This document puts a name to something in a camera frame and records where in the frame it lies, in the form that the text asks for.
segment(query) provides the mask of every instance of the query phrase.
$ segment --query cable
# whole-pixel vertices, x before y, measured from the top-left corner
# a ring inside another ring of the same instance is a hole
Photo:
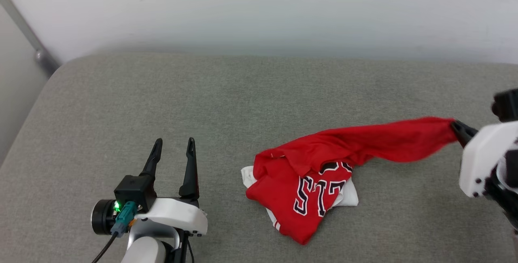
[[[187,246],[189,247],[189,252],[191,254],[191,262],[194,263],[193,250],[191,249],[191,243],[189,242],[189,240],[187,240]]]
[[[137,204],[133,201],[126,202],[121,212],[115,218],[115,224],[110,229],[111,234],[118,233],[118,237],[122,237],[127,232],[128,225],[135,219],[136,214]]]
[[[92,263],[97,263],[99,261],[99,259],[104,255],[104,253],[106,252],[106,250],[108,250],[108,248],[110,248],[111,246],[111,243],[113,243],[113,241],[115,241],[115,238],[117,237],[117,233],[114,233],[110,240],[106,243],[106,245],[104,246],[104,248],[102,248],[101,252],[99,253],[99,255],[94,259],[94,261],[92,261]]]

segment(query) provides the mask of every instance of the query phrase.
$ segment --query green led light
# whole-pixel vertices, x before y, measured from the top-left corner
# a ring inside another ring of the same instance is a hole
[[[121,208],[119,206],[119,202],[115,200],[115,204],[113,205],[113,210],[116,212],[121,212]]]

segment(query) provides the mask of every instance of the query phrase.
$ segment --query gray couch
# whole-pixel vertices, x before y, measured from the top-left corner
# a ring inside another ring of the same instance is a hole
[[[513,262],[500,208],[458,186],[461,147],[353,171],[355,208],[334,208],[306,246],[248,200],[239,170],[254,155],[327,128],[425,115],[481,127],[518,67],[280,57],[116,53],[80,58],[48,81],[0,168],[0,262],[90,262],[109,237],[90,214],[163,138],[158,195],[176,195],[196,139],[203,262]],[[119,262],[117,239],[101,262]]]

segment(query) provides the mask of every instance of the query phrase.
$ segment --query teal connector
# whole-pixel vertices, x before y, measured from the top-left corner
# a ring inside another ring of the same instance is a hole
[[[137,214],[137,204],[133,201],[128,201],[124,204],[119,215],[115,218],[115,224],[111,227],[111,235],[117,233],[117,237],[120,238],[126,232],[129,223],[135,218]]]

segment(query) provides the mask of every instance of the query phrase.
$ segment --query white wall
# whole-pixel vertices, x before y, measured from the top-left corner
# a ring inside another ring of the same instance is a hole
[[[518,0],[13,0],[58,60],[144,49],[518,63]]]
[[[47,81],[34,52],[0,6],[0,165]]]

